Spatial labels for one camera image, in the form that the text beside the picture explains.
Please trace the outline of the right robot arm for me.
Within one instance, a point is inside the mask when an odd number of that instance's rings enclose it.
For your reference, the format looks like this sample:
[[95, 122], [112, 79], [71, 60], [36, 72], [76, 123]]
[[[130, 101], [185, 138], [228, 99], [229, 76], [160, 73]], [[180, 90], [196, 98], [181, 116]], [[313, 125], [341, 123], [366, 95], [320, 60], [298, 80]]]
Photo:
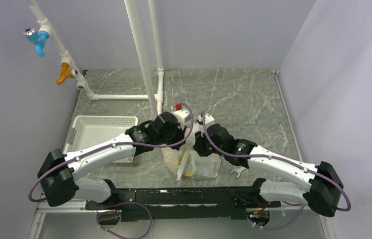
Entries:
[[194, 133], [194, 150], [199, 156], [217, 154], [230, 164], [246, 169], [263, 169], [284, 179], [274, 182], [256, 179], [249, 200], [256, 207], [283, 201], [308, 206], [325, 217], [347, 212], [351, 201], [333, 165], [305, 163], [273, 153], [246, 139], [235, 139], [219, 124], [201, 127]]

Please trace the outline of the white plastic bag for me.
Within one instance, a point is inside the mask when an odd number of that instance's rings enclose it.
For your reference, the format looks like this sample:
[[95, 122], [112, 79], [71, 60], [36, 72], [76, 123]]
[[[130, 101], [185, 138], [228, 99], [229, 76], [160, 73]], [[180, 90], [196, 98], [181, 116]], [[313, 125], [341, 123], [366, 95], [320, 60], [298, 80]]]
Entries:
[[217, 154], [203, 157], [193, 149], [195, 144], [194, 134], [200, 132], [197, 123], [193, 129], [186, 129], [185, 134], [191, 133], [184, 145], [179, 150], [162, 148], [165, 166], [176, 176], [176, 180], [183, 179], [214, 179], [218, 177], [221, 158]]

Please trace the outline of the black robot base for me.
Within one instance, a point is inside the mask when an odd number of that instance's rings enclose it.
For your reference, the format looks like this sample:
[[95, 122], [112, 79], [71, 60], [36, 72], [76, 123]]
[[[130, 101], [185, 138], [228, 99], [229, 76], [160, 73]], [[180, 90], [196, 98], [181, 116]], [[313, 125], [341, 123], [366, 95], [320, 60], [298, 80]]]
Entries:
[[264, 203], [249, 186], [196, 188], [118, 188], [114, 199], [100, 205], [88, 200], [85, 209], [118, 210], [122, 222], [157, 219], [230, 218], [244, 220], [252, 210], [279, 208]]

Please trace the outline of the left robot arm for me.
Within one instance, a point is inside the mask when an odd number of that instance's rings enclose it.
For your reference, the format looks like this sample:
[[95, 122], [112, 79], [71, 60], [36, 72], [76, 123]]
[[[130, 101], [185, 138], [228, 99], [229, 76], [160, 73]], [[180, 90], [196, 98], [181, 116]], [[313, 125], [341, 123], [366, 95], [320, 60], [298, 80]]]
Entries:
[[155, 148], [178, 150], [185, 143], [186, 123], [191, 120], [193, 115], [186, 110], [163, 112], [104, 143], [66, 154], [59, 149], [49, 152], [37, 174], [45, 200], [50, 207], [81, 199], [100, 203], [105, 209], [114, 208], [119, 195], [112, 181], [92, 180], [86, 175]]

